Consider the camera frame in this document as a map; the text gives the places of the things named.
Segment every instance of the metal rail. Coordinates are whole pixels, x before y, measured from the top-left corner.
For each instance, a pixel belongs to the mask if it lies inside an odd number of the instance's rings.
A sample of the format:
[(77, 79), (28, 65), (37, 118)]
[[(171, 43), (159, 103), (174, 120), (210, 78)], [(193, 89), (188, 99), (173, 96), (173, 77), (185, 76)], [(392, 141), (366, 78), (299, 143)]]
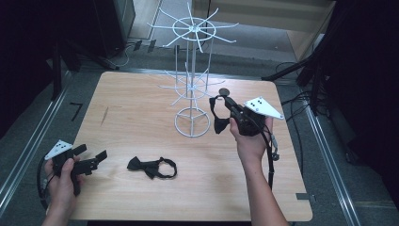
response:
[(9, 201), (12, 198), (12, 195), (15, 193), (18, 184), (24, 177), (24, 173), (26, 169), (29, 167), (30, 162), (32, 161), (35, 153), (47, 132), (51, 122), (53, 121), (56, 112), (62, 104), (62, 101), (65, 98), (66, 90), (69, 84), (72, 81), (72, 75), (70, 72), (66, 72), (64, 75), (64, 88), (59, 93), (58, 97), (53, 100), (49, 106), (47, 107), (46, 112), (41, 118), (38, 126), (32, 134), (32, 137), (28, 140), (26, 146), (24, 147), (21, 156), (18, 158), (17, 162), (14, 165), (14, 168), (11, 170), (8, 175), (7, 180), (4, 182), (3, 186), (0, 189), (0, 218), (3, 216), (6, 208), (8, 206)]

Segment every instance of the white plastic part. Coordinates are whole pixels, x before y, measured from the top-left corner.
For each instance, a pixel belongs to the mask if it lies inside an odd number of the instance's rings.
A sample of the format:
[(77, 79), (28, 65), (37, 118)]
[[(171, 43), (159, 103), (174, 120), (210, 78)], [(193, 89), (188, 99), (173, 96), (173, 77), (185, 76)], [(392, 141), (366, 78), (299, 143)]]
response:
[(255, 113), (260, 115), (273, 117), (283, 120), (284, 116), (281, 115), (272, 105), (270, 105), (262, 96), (252, 99), (244, 103), (244, 105)]
[(72, 148), (72, 145), (70, 143), (67, 143), (65, 141), (59, 140), (56, 145), (53, 147), (53, 149), (46, 154), (46, 156), (44, 157), (45, 160), (49, 160), (52, 157), (55, 157), (61, 153), (64, 153), (66, 151), (68, 151), (69, 149)]

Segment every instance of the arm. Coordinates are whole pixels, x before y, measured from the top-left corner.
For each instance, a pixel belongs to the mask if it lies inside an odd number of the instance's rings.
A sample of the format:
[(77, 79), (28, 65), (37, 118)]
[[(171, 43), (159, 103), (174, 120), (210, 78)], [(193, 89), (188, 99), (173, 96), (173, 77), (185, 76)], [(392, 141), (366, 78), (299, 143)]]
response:
[[(71, 180), (73, 164), (73, 159), (68, 159), (62, 167), (61, 176), (55, 176), (49, 182), (51, 204), (42, 226), (68, 224), (76, 205), (76, 197), (73, 194), (73, 183)], [(47, 175), (53, 175), (53, 161), (49, 160), (44, 169)]]
[[(273, 119), (266, 118), (265, 122), (271, 132)], [(238, 156), (246, 175), (252, 225), (287, 225), (287, 220), (279, 209), (279, 205), (263, 174), (262, 158), (266, 149), (264, 139), (261, 135), (241, 136), (233, 118), (230, 118), (230, 123), (230, 131), (237, 141)]]

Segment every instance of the wooden table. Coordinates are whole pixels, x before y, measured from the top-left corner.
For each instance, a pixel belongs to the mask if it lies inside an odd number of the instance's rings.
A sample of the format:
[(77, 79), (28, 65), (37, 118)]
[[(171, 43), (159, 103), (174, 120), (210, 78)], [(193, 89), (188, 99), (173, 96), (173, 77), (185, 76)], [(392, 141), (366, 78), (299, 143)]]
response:
[[(282, 113), (273, 83), (210, 78), (209, 87), (217, 95), (227, 88), (237, 104), (263, 96)], [(174, 79), (167, 75), (104, 73), (94, 92), (74, 145), (87, 144), (82, 159), (107, 150), (108, 157), (86, 177), (73, 219), (99, 220), (188, 220), (249, 221), (245, 175), (229, 128), (217, 135), (211, 129), (201, 137), (182, 136), (174, 127), (178, 111), (189, 106), (177, 99)], [(199, 107), (210, 112), (209, 98)], [(229, 111), (220, 101), (215, 111), (227, 118)], [(293, 144), (285, 121), (275, 120), (274, 134), (279, 143), (280, 160), (275, 162), (273, 191), (285, 217), (290, 221), (311, 220), (309, 201), (298, 200), (306, 193)], [(152, 161), (160, 156), (177, 164), (178, 175), (171, 180), (151, 180), (143, 171), (126, 169), (137, 156)], [(267, 157), (263, 170), (267, 175)], [(171, 174), (172, 168), (161, 166)]]

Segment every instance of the strap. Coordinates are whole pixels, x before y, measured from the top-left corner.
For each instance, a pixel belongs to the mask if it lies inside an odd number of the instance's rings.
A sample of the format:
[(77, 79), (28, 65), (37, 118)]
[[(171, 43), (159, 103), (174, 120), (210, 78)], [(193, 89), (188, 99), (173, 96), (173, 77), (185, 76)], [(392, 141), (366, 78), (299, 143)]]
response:
[[(166, 162), (169, 164), (171, 167), (174, 168), (174, 173), (173, 175), (164, 175), (160, 173), (159, 170), (159, 164), (161, 162)], [(176, 164), (167, 158), (160, 157), (159, 160), (157, 161), (151, 161), (151, 162), (141, 162), (137, 156), (134, 157), (132, 160), (129, 161), (129, 164), (127, 165), (128, 170), (144, 170), (144, 172), (149, 176), (151, 179), (153, 179), (155, 176), (162, 178), (162, 179), (169, 179), (173, 178), (177, 174), (177, 167)]]

